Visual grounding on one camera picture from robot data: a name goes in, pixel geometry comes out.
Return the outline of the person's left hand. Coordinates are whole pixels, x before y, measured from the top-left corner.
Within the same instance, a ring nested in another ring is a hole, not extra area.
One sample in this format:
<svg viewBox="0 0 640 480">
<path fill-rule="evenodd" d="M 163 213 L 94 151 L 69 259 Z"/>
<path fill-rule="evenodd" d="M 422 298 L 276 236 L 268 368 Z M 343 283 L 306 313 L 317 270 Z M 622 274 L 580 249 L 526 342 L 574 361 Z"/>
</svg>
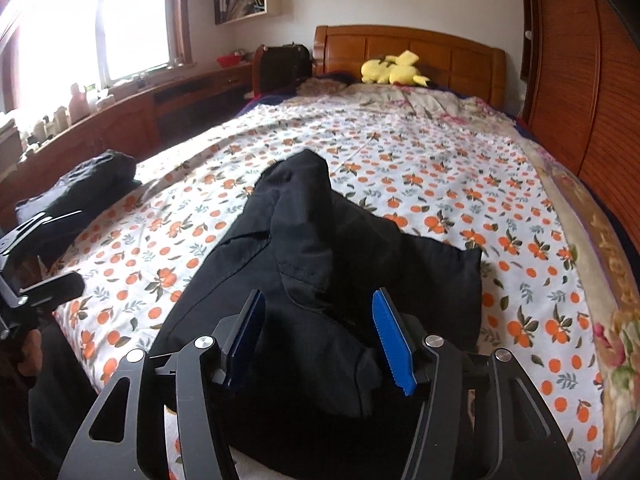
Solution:
<svg viewBox="0 0 640 480">
<path fill-rule="evenodd" d="M 31 330 L 26 335 L 22 353 L 23 359 L 18 363 L 18 371 L 25 377 L 38 375 L 43 360 L 40 330 Z"/>
</svg>

